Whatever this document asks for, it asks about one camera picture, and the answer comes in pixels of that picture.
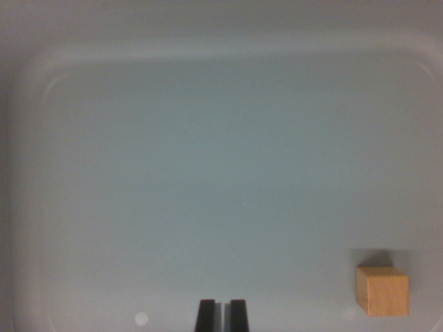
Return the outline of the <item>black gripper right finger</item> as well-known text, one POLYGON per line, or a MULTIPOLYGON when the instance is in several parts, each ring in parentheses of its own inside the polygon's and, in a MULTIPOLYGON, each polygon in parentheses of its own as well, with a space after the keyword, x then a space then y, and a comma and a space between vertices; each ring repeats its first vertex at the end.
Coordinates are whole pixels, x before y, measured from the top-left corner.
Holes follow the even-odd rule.
POLYGON ((224 304, 224 332, 249 332, 245 299, 232 299, 224 304))

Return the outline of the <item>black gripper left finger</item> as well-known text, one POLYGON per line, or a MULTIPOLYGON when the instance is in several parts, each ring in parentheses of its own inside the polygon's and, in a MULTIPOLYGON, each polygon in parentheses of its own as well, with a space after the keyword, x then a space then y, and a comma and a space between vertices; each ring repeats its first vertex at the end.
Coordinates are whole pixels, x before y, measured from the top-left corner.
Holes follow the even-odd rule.
POLYGON ((195 332, 222 332, 222 303, 202 299, 199 303, 195 332))

